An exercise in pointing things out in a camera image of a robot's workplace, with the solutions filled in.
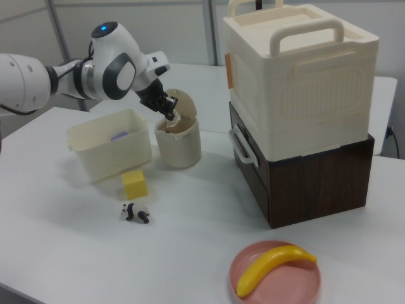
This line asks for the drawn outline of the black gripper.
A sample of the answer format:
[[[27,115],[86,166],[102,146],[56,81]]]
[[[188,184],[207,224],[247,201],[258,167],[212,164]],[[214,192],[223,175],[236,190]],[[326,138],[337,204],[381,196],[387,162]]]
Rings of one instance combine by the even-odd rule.
[[[160,80],[154,80],[148,87],[135,92],[140,103],[152,111],[161,112],[165,118],[172,121],[175,118],[174,109],[178,99],[167,96]]]

